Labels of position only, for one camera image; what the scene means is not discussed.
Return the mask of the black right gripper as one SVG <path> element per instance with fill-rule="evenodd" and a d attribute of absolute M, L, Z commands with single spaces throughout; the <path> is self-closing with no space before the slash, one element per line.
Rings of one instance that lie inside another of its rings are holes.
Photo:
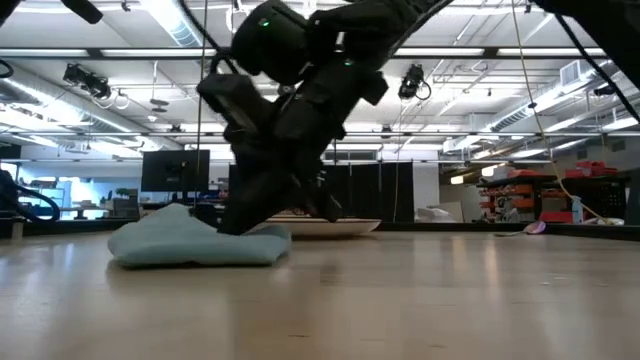
<path fill-rule="evenodd" d="M 230 191 L 218 231 L 244 234 L 290 208 L 304 208 L 330 223 L 342 217 L 342 207 L 318 172 L 300 187 L 293 173 L 311 168 L 331 139 L 344 134 L 344 122 L 360 100 L 377 104 L 388 90 L 382 58 L 356 59 L 334 54 L 307 60 L 298 75 L 300 85 L 273 102 L 272 149 L 233 149 L 236 160 Z"/>

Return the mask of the yellow ceramic plate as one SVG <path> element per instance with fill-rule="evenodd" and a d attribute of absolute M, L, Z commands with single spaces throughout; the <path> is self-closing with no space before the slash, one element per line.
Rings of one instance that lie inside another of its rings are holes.
<path fill-rule="evenodd" d="M 275 216 L 257 225 L 256 229 L 279 225 L 286 228 L 293 237 L 330 238 L 367 234 L 380 224 L 380 219 L 341 218 L 336 222 L 329 222 L 305 216 Z"/>

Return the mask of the teal cloth napkin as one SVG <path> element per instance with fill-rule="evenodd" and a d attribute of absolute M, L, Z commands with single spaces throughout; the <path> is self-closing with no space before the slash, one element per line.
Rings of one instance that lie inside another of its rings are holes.
<path fill-rule="evenodd" d="M 122 266 L 270 266 L 291 250 L 290 231 L 267 225 L 244 235 L 220 233 L 184 205 L 172 204 L 111 234 L 107 248 Z"/>

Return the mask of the purple spoon teal handle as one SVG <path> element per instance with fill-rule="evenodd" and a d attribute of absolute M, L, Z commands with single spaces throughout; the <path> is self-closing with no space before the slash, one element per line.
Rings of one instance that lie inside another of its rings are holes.
<path fill-rule="evenodd" d="M 497 237 L 510 237 L 516 235 L 538 235 L 546 230 L 546 224 L 543 221 L 536 221 L 526 225 L 522 230 L 511 233 L 500 233 Z"/>

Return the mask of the black computer monitor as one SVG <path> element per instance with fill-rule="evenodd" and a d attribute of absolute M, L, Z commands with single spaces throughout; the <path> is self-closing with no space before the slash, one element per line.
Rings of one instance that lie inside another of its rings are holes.
<path fill-rule="evenodd" d="M 209 188 L 209 150 L 145 152 L 142 158 L 143 192 L 191 192 Z"/>

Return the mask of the black ceiling spotlight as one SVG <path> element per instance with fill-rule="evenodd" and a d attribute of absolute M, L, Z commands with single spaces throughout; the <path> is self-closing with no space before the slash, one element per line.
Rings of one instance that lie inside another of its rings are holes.
<path fill-rule="evenodd" d="M 420 96 L 419 92 L 427 89 L 426 96 Z M 398 96 L 402 100 L 418 99 L 428 100 L 432 95 L 431 86 L 426 82 L 424 70 L 421 64 L 412 64 L 401 81 Z"/>

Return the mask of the black shelf with red bins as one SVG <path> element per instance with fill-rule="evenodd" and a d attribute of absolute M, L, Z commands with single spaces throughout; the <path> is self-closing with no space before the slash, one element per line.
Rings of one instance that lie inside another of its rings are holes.
<path fill-rule="evenodd" d="M 582 161 L 562 178 L 533 170 L 509 169 L 503 179 L 477 186 L 481 218 L 493 223 L 539 221 L 543 211 L 571 211 L 579 196 L 586 223 L 624 223 L 628 178 L 600 161 Z"/>

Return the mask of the black aluminium table frame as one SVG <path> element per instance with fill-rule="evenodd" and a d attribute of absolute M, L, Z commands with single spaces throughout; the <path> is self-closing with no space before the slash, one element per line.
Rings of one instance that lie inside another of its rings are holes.
<path fill-rule="evenodd" d="M 81 232 L 115 232 L 126 224 L 137 221 L 81 220 L 58 222 L 27 222 L 23 219 L 0 219 L 0 240 L 34 235 L 62 235 Z M 373 231 L 386 232 L 492 232 L 511 233 L 524 228 L 522 224 L 473 223 L 382 223 Z M 593 237 L 627 241 L 640 241 L 639 226 L 546 224 L 546 234 L 574 237 Z"/>

